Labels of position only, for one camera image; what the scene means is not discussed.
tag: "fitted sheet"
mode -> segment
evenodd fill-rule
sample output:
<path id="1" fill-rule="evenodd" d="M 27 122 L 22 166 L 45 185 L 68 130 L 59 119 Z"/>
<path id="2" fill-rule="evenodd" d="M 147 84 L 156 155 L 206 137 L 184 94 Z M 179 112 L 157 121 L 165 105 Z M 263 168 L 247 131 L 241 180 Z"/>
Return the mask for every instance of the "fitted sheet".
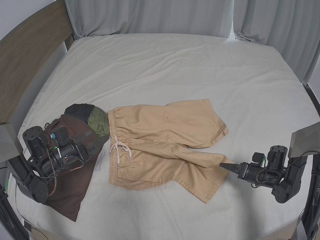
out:
<path id="1" fill-rule="evenodd" d="M 291 133 L 319 121 L 290 67 L 270 46 L 189 34 L 115 34 L 76 40 L 27 114 L 29 127 L 51 122 L 73 103 L 103 110 L 210 99 L 229 130 L 202 149 L 235 163 L 289 146 Z M 208 204 L 177 182 L 128 190 L 109 183 L 104 145 L 76 222 L 24 196 L 9 181 L 9 201 L 30 224 L 66 239 L 257 239 L 294 221 L 308 194 L 312 159 L 300 192 L 279 204 L 271 189 L 230 173 Z"/>

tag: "brown garment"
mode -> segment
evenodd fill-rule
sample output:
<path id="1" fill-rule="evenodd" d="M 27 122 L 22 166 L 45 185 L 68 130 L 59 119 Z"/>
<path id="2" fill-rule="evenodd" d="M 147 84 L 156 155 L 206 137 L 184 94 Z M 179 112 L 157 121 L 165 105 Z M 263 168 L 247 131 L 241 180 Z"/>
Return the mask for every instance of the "brown garment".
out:
<path id="1" fill-rule="evenodd" d="M 141 190 L 177 181 L 207 203 L 228 171 L 220 163 L 232 163 L 223 154 L 193 151 L 218 142 L 228 129 L 211 107 L 210 100 L 189 100 L 166 106 L 137 105 L 108 112 L 111 145 L 109 182 Z"/>
<path id="2" fill-rule="evenodd" d="M 72 137 L 91 130 L 84 121 L 67 114 L 62 114 L 60 119 L 54 120 L 44 132 L 51 134 L 51 130 L 58 126 L 65 126 L 69 136 Z M 83 143 L 86 144 L 97 139 L 98 137 L 92 133 Z M 54 148 L 54 143 L 51 143 L 50 148 Z M 101 150 L 91 156 L 90 160 L 87 161 L 82 168 L 58 175 L 54 194 L 43 204 L 52 207 L 58 213 L 75 222 L 80 210 L 81 201 L 85 197 L 89 187 L 100 151 Z M 81 162 L 74 162 L 72 166 L 73 168 L 81 166 Z M 49 182 L 49 193 L 51 193 L 53 188 L 54 180 L 51 180 Z"/>

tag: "wall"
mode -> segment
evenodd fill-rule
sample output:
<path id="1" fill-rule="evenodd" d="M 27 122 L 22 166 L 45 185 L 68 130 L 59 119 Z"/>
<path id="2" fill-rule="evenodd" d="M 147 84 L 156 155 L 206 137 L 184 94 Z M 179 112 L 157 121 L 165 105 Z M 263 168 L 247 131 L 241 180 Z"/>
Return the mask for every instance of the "wall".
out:
<path id="1" fill-rule="evenodd" d="M 315 97 L 317 98 L 318 102 L 320 103 L 320 56 L 318 61 L 314 67 L 310 80 L 308 82 L 311 90 L 313 91 Z"/>
<path id="2" fill-rule="evenodd" d="M 26 18 L 54 1 L 55 0 L 0 0 L 0 39 L 5 37 Z M 18 104 L 18 109 L 13 116 L 12 124 L 14 125 L 16 132 L 19 130 L 37 93 L 65 53 L 66 47 L 62 44 L 30 83 L 24 95 L 24 100 Z M 0 183 L 3 186 L 7 176 L 8 170 L 0 170 Z M 1 224 L 0 238 L 1 240 L 11 239 Z"/>

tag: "curtain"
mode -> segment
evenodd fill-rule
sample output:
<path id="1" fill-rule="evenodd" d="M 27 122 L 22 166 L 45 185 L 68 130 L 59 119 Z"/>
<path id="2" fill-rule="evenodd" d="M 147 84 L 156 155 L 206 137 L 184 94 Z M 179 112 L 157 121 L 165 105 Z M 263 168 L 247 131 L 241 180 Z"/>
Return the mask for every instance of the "curtain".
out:
<path id="1" fill-rule="evenodd" d="M 320 49 L 320 0 L 234 0 L 236 39 L 273 46 L 306 84 Z"/>
<path id="2" fill-rule="evenodd" d="M 120 33 L 229 37 L 234 0 L 65 0 L 75 38 Z"/>

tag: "bed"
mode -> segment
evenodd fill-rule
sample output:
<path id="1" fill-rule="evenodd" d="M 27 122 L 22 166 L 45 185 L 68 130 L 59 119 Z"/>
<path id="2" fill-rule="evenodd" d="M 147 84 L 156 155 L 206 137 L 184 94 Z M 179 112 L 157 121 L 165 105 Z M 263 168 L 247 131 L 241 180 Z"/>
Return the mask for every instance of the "bed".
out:
<path id="1" fill-rule="evenodd" d="M 51 122 L 73 103 L 103 110 L 136 104 L 210 99 L 229 134 L 205 152 L 235 163 L 289 146 L 291 133 L 319 121 L 303 86 L 270 46 L 190 34 L 114 34 L 80 38 L 47 79 L 28 111 L 29 127 Z M 235 174 L 208 204 L 177 182 L 147 190 L 109 183 L 104 145 L 76 222 L 24 196 L 9 180 L 9 201 L 24 220 L 66 239 L 258 239 L 292 222 L 304 208 L 312 159 L 299 193 L 279 204 L 271 189 Z"/>

